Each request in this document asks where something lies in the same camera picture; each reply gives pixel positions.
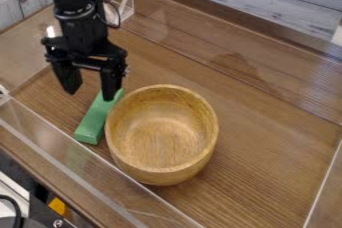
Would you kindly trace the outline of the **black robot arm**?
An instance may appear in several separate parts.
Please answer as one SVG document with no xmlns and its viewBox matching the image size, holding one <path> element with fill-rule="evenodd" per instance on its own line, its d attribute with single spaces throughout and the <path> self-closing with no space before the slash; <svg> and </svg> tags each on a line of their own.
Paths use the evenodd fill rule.
<svg viewBox="0 0 342 228">
<path fill-rule="evenodd" d="M 46 60 L 67 93 L 74 95 L 83 84 L 82 69 L 98 71 L 104 99 L 112 101 L 126 76 L 128 51 L 109 39 L 106 0 L 54 0 L 54 16 L 62 35 L 45 37 Z"/>
</svg>

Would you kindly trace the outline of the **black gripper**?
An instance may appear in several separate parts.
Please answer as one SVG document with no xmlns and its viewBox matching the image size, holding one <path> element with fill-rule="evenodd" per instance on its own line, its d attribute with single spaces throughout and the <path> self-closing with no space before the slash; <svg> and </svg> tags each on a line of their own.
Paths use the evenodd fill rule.
<svg viewBox="0 0 342 228">
<path fill-rule="evenodd" d="M 112 101 L 122 88 L 126 76 L 128 51 L 109 39 L 104 5 L 93 5 L 79 13 L 55 9 L 62 35 L 45 37 L 46 59 L 65 91 L 74 95 L 83 84 L 81 69 L 101 73 L 104 99 Z"/>
</svg>

